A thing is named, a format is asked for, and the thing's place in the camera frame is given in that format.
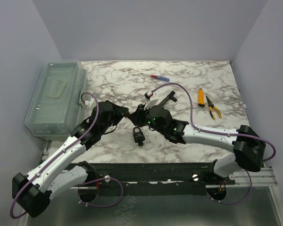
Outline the black padlock with key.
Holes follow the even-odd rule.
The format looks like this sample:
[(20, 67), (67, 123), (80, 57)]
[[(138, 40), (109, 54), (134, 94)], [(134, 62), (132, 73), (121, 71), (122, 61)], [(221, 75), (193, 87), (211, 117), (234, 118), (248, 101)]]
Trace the black padlock with key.
[(143, 146), (143, 142), (145, 141), (145, 136), (141, 131), (140, 127), (133, 128), (133, 138), (134, 142), (138, 144), (138, 146)]

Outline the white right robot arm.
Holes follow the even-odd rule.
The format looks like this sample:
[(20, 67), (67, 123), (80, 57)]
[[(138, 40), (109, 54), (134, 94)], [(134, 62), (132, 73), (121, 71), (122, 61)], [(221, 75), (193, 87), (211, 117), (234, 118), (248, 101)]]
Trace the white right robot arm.
[(187, 121), (174, 119), (167, 109), (159, 105), (149, 109), (139, 105), (128, 119), (134, 126), (150, 127), (174, 144), (202, 144), (229, 151), (228, 156), (213, 161), (211, 170), (207, 174), (209, 182), (214, 185), (239, 170), (250, 172), (261, 170), (266, 144), (247, 125), (241, 125), (239, 129), (192, 126)]

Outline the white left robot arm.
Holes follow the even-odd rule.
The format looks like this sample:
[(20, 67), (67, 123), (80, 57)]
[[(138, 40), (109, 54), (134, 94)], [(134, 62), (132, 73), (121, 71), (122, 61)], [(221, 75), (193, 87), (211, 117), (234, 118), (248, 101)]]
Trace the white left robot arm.
[(52, 156), (28, 173), (18, 173), (13, 177), (12, 203), (19, 204), (34, 218), (67, 189), (80, 184), (92, 185), (95, 174), (87, 163), (77, 165), (66, 173), (63, 170), (100, 141), (110, 126), (116, 126), (128, 115), (127, 107), (117, 106), (110, 101), (97, 102), (91, 116), (75, 127)]

